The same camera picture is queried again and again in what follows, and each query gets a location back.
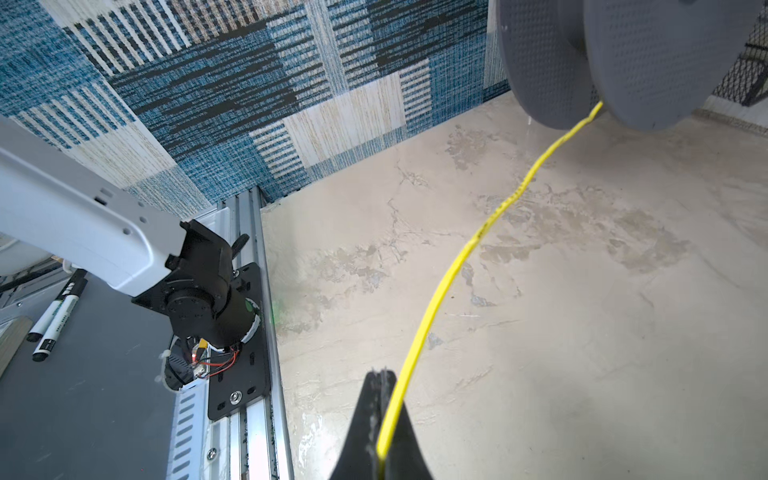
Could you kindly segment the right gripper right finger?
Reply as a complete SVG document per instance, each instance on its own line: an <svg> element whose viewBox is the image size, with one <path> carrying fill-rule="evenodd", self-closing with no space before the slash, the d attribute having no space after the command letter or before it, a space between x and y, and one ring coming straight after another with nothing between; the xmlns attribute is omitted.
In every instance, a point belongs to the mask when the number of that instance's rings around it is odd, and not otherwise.
<svg viewBox="0 0 768 480"><path fill-rule="evenodd" d="M387 458L380 463L385 480L432 480L406 406L401 409Z"/></svg>

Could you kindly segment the dark grey cable spool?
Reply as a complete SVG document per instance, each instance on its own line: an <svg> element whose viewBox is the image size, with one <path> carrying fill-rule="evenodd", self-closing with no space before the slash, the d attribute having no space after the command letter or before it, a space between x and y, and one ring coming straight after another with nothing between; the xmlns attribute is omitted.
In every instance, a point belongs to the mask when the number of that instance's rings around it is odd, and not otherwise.
<svg viewBox="0 0 768 480"><path fill-rule="evenodd" d="M500 1L496 29L518 103L568 130L596 105L639 131L702 106L743 51L761 1Z"/></svg>

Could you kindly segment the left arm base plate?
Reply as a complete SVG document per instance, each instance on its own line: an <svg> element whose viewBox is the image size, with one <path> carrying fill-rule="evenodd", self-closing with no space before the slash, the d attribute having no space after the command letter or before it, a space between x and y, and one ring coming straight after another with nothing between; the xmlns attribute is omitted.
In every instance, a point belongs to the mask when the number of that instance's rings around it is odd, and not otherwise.
<svg viewBox="0 0 768 480"><path fill-rule="evenodd" d="M246 311L254 315L254 328L244 341L216 350L197 340L174 338L161 356L158 380L173 392L200 380L208 392L207 417L211 421L266 397L271 389L263 285L256 263L237 271L234 291L246 301Z"/></svg>

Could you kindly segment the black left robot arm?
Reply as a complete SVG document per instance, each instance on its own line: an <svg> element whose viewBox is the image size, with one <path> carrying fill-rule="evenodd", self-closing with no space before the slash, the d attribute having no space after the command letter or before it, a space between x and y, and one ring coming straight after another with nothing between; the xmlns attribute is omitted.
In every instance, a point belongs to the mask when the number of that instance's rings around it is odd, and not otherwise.
<svg viewBox="0 0 768 480"><path fill-rule="evenodd" d="M232 349L260 319L234 280L229 244L114 186L14 121L1 121L1 231L69 260L167 316L181 339Z"/></svg>

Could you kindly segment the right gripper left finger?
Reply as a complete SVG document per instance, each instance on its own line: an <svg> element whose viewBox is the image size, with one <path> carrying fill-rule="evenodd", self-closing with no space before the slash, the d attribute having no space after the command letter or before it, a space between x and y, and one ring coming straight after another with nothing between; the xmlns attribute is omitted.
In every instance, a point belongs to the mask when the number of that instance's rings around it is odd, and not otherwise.
<svg viewBox="0 0 768 480"><path fill-rule="evenodd" d="M381 424L381 372L368 372L339 459L330 479L377 479L376 443Z"/></svg>

